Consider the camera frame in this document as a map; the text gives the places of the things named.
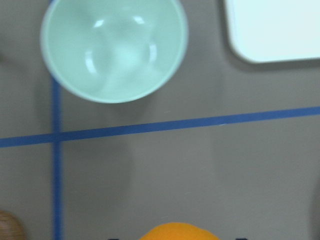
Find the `wooden cutting board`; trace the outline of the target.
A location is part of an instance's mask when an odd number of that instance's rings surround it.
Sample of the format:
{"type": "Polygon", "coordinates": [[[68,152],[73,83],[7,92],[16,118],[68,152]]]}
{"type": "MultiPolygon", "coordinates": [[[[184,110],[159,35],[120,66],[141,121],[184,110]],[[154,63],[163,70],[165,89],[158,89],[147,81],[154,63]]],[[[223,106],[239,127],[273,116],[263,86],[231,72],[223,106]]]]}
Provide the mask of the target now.
{"type": "Polygon", "coordinates": [[[21,222],[12,214],[0,212],[0,240],[26,240],[27,236],[21,222]]]}

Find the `orange fruit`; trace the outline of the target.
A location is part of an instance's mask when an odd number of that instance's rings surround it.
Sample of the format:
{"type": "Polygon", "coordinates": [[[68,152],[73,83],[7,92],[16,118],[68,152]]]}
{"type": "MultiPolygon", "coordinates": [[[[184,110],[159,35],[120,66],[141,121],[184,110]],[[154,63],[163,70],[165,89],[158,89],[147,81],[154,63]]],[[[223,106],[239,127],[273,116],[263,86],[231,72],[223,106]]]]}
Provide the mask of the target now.
{"type": "Polygon", "coordinates": [[[183,222],[158,225],[144,234],[140,240],[219,240],[213,233],[183,222]]]}

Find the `green bowl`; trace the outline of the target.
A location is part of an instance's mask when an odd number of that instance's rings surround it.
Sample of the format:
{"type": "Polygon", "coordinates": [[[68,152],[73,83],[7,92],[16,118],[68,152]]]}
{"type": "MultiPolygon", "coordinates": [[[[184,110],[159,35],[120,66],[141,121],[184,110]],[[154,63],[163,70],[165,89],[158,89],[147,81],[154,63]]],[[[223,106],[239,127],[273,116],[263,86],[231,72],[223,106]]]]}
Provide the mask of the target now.
{"type": "Polygon", "coordinates": [[[189,26],[178,0],[54,0],[40,48],[55,80],[97,103],[146,97],[165,85],[186,55],[189,26]]]}

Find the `cream bear tray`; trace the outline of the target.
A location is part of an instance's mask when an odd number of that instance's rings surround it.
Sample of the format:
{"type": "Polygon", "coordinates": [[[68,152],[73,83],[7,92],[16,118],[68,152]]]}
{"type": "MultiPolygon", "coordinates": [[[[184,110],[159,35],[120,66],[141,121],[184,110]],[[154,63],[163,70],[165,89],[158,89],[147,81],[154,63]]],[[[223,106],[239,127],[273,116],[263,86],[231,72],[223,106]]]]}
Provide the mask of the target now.
{"type": "Polygon", "coordinates": [[[225,0],[231,49],[253,63],[318,60],[318,0],[225,0]]]}

